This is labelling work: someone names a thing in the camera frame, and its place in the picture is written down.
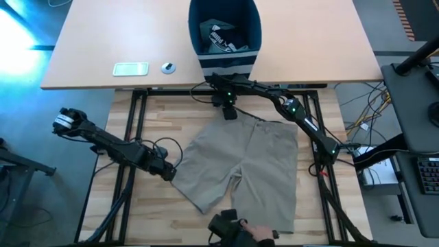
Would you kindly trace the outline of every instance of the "light wood desk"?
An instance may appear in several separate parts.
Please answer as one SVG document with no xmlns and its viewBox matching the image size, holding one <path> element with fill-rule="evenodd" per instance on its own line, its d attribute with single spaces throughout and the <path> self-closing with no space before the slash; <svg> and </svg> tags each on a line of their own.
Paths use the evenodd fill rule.
<svg viewBox="0 0 439 247">
<path fill-rule="evenodd" d="M 126 119 L 130 108 L 131 92 L 118 91 L 112 106 L 106 130 L 123 138 Z M 319 90 L 320 105 L 325 126 L 342 141 L 346 133 L 335 91 Z M 285 121 L 274 109 L 272 102 L 257 96 L 240 96 L 237 106 L 267 120 Z M 210 122 L 215 110 L 211 105 L 195 102 L 188 96 L 149 96 L 143 139 L 155 141 L 161 137 L 175 138 L 186 148 L 197 133 Z M 137 120 L 134 119 L 132 137 L 135 135 Z M 299 129 L 299 154 L 297 172 L 297 207 L 292 235 L 281 235 L 277 244 L 327 244 L 322 206 L 316 178 L 308 174 L 308 166 L 313 163 L 309 137 Z M 168 149 L 167 160 L 174 162 L 180 156 L 175 143 L 163 141 Z M 340 159 L 352 162 L 350 156 L 339 155 Z M 109 163 L 106 157 L 98 160 L 97 168 Z M 337 162 L 335 176 L 342 207 L 354 225 L 368 238 L 370 227 L 364 208 L 355 168 Z M 111 206 L 113 189 L 117 175 L 117 165 L 108 167 L 96 175 L 91 187 L 80 239 L 86 239 L 100 225 Z M 230 208 L 230 195 L 208 214 L 202 215 L 170 183 L 158 176 L 151 176 L 137 170 L 128 220 L 126 244 L 203 244 L 207 243 L 207 225 L 215 213 Z M 334 230 L 337 233 L 335 214 L 332 213 Z"/>
<path fill-rule="evenodd" d="M 254 0 L 262 48 L 250 79 L 272 83 L 381 81 L 352 0 Z M 190 0 L 75 0 L 42 89 L 188 86 L 204 81 L 189 38 Z M 149 62 L 113 77 L 118 62 Z M 171 75 L 161 72 L 176 65 Z"/>
</svg>

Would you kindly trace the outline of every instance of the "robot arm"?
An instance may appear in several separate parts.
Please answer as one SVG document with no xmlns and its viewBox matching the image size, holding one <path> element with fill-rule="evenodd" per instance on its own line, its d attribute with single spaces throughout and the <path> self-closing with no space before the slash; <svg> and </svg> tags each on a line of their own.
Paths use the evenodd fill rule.
<svg viewBox="0 0 439 247">
<path fill-rule="evenodd" d="M 223 106 L 226 119 L 237 117 L 233 105 L 237 95 L 252 94 L 268 98 L 273 102 L 276 111 L 286 120 L 295 122 L 316 144 L 318 152 L 324 164 L 334 164 L 340 151 L 337 141 L 327 137 L 308 119 L 302 104 L 288 90 L 276 89 L 264 84 L 247 80 L 242 75 L 236 75 L 233 80 L 227 80 L 222 76 L 213 74 L 209 81 L 211 87 L 216 90 L 212 97 L 214 106 Z M 280 98 L 286 98 L 282 104 Z"/>
<path fill-rule="evenodd" d="M 97 127 L 81 110 L 61 108 L 53 127 L 53 133 L 58 136 L 82 137 L 90 141 L 95 144 L 92 151 L 106 150 L 109 157 L 121 165 L 133 165 L 152 175 L 158 174 L 165 181 L 171 181 L 175 176 L 176 169 L 165 161 L 164 153 L 167 152 L 164 148 L 123 141 Z"/>
</svg>

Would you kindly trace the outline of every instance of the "concrete floor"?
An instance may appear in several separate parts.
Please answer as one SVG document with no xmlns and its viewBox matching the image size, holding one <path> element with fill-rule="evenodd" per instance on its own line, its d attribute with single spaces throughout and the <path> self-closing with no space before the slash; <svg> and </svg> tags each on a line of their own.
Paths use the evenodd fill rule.
<svg viewBox="0 0 439 247">
<path fill-rule="evenodd" d="M 69 5 L 50 8 L 46 0 L 9 0 L 11 6 L 32 23 L 39 45 L 54 45 L 62 28 Z M 374 51 L 415 51 L 423 43 L 407 39 L 392 0 L 354 0 L 360 19 Z M 37 54 L 38 66 L 22 75 L 2 71 L 0 76 L 0 136 L 7 139 L 12 150 L 28 158 L 58 168 L 53 178 L 35 175 L 25 203 L 44 207 L 52 212 L 50 223 L 29 229 L 10 229 L 6 240 L 9 244 L 30 241 L 31 246 L 53 246 L 73 241 L 78 227 L 82 205 L 88 185 L 84 180 L 91 177 L 96 156 L 87 144 L 60 139 L 51 134 L 51 122 L 62 106 L 76 107 L 86 111 L 98 125 L 104 126 L 114 92 L 112 90 L 42 91 L 38 85 L 44 74 L 50 52 L 30 51 Z M 400 62 L 404 57 L 377 57 L 380 65 Z M 371 88 L 365 84 L 340 84 L 336 87 L 339 103 L 367 93 Z M 342 106 L 344 121 L 355 121 L 367 96 Z M 23 116 L 31 121 L 23 123 Z M 29 131 L 29 127 L 39 131 Z M 389 139 L 400 133 L 392 106 L 389 106 L 374 124 L 374 129 Z M 352 140 L 368 143 L 367 133 L 360 130 Z M 372 133 L 372 144 L 384 142 Z M 396 196 L 368 196 L 364 202 L 374 239 L 384 244 L 413 246 L 439 246 L 437 239 L 425 239 L 417 225 L 392 222 L 388 216 L 401 214 Z"/>
</svg>

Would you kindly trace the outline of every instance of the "khaki shorts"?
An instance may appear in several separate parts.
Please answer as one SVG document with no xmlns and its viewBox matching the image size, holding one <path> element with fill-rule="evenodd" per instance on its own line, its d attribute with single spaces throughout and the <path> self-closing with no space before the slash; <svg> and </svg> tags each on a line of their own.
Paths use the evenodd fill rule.
<svg viewBox="0 0 439 247">
<path fill-rule="evenodd" d="M 218 115 L 184 151 L 172 184 L 202 213 L 231 186 L 232 208 L 251 225 L 294 231 L 297 126 L 238 112 Z"/>
</svg>

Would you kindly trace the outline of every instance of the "human hand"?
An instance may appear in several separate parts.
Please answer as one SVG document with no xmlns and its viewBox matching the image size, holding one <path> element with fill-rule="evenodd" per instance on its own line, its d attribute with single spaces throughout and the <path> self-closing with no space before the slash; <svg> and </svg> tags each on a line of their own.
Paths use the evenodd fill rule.
<svg viewBox="0 0 439 247">
<path fill-rule="evenodd" d="M 245 220 L 241 220 L 241 225 L 244 230 L 248 231 L 251 235 L 253 235 L 253 239 L 256 240 L 256 242 L 260 242 L 264 239 L 273 239 L 273 230 L 270 229 L 267 226 L 255 226 L 252 227 L 249 224 L 246 223 Z"/>
</svg>

